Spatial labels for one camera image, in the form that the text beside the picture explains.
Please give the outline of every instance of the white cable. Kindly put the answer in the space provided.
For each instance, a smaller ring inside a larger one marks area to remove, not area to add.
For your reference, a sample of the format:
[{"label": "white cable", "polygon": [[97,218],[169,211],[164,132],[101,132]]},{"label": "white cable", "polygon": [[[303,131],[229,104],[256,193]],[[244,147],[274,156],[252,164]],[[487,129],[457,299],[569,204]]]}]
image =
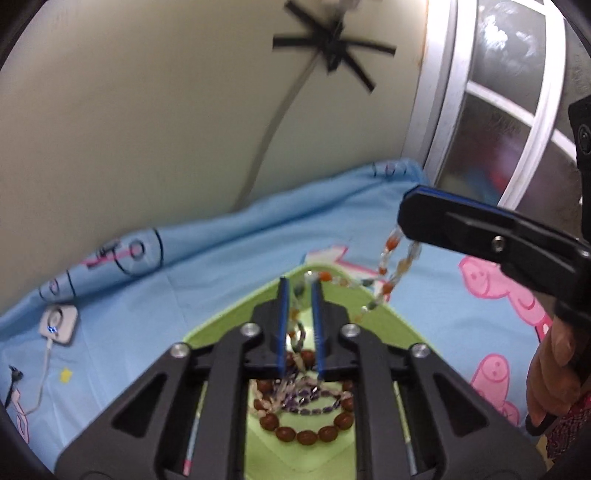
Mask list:
[{"label": "white cable", "polygon": [[43,396],[43,385],[45,384],[45,380],[47,379],[47,374],[49,373],[49,357],[51,355],[51,347],[53,346],[53,340],[50,338],[47,339],[47,346],[45,347],[45,356],[43,358],[43,373],[41,375],[41,382],[39,383],[39,393],[37,394],[37,404],[24,412],[23,415],[29,415],[33,413],[41,406],[41,397]]},{"label": "white cable", "polygon": [[246,205],[248,196],[254,187],[256,178],[258,177],[258,173],[262,166],[262,162],[265,159],[265,154],[271,146],[271,142],[275,137],[275,133],[277,133],[277,130],[285,118],[287,111],[290,109],[296,97],[308,81],[308,78],[310,78],[310,75],[312,75],[314,68],[321,58],[321,52],[317,51],[314,54],[314,57],[312,57],[312,59],[306,65],[306,68],[304,68],[304,71],[298,76],[298,78],[296,78],[295,82],[287,92],[287,95],[280,103],[275,115],[273,115],[273,118],[271,119],[271,122],[269,123],[269,126],[262,137],[261,143],[259,144],[258,150],[256,151],[255,158],[252,161],[248,174],[246,175],[246,182],[244,183],[244,186],[242,187],[242,190],[238,194],[238,198],[234,203],[234,207],[232,208],[233,212],[240,210]]}]

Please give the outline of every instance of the white charger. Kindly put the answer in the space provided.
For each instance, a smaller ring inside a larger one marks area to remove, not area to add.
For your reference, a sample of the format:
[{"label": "white charger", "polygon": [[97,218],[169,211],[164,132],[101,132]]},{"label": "white charger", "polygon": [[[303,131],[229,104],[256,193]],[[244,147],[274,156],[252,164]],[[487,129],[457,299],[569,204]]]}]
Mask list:
[{"label": "white charger", "polygon": [[39,333],[45,338],[66,345],[70,343],[78,320],[74,305],[51,305],[46,308],[39,324]]}]

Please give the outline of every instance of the pink cartoon pig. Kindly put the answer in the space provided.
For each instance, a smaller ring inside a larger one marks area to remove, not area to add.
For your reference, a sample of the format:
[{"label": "pink cartoon pig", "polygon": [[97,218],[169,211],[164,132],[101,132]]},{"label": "pink cartoon pig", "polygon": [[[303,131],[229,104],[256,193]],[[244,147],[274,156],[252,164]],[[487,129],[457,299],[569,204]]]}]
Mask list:
[{"label": "pink cartoon pig", "polygon": [[509,392],[509,362],[495,353],[484,357],[472,382],[474,390],[505,416],[513,425],[519,424],[519,410],[507,401]]},{"label": "pink cartoon pig", "polygon": [[466,288],[474,296],[491,300],[508,297],[517,315],[535,328],[538,339],[542,341],[552,320],[532,292],[504,276],[499,265],[480,258],[463,258],[460,270]]}]

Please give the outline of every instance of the black cable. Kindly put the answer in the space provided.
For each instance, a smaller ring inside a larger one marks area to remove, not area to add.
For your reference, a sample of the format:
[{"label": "black cable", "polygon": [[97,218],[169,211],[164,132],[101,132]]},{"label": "black cable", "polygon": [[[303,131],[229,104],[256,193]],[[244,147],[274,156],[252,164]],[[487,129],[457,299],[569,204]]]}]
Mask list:
[{"label": "black cable", "polygon": [[17,382],[21,381],[23,377],[22,372],[19,369],[14,368],[12,365],[10,365],[10,371],[10,388],[8,389],[8,395],[6,396],[6,400],[4,401],[4,409],[7,409],[10,405],[10,402],[12,400],[12,393],[14,392],[14,385],[16,385]]}]

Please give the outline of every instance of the metal screw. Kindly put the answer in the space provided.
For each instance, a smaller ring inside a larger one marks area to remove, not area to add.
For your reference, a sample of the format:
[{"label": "metal screw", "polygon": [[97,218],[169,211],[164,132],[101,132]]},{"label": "metal screw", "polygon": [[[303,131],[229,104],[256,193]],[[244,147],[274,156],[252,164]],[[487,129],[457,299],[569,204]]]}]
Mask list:
[{"label": "metal screw", "polygon": [[496,236],[492,239],[492,251],[500,254],[505,249],[505,237]]},{"label": "metal screw", "polygon": [[359,325],[355,325],[354,323],[348,323],[340,328],[340,332],[344,337],[355,338],[361,333],[361,328],[359,328]]},{"label": "metal screw", "polygon": [[190,352],[191,349],[186,343],[175,343],[170,348],[170,355],[175,358],[185,358]]},{"label": "metal screw", "polygon": [[583,154],[589,155],[591,153],[591,129],[583,124],[579,127],[579,147]]},{"label": "metal screw", "polygon": [[425,358],[431,354],[431,349],[424,343],[417,343],[410,349],[414,358]]},{"label": "metal screw", "polygon": [[245,323],[240,328],[240,333],[245,337],[256,337],[259,333],[261,333],[261,327],[259,327],[256,323]]}]

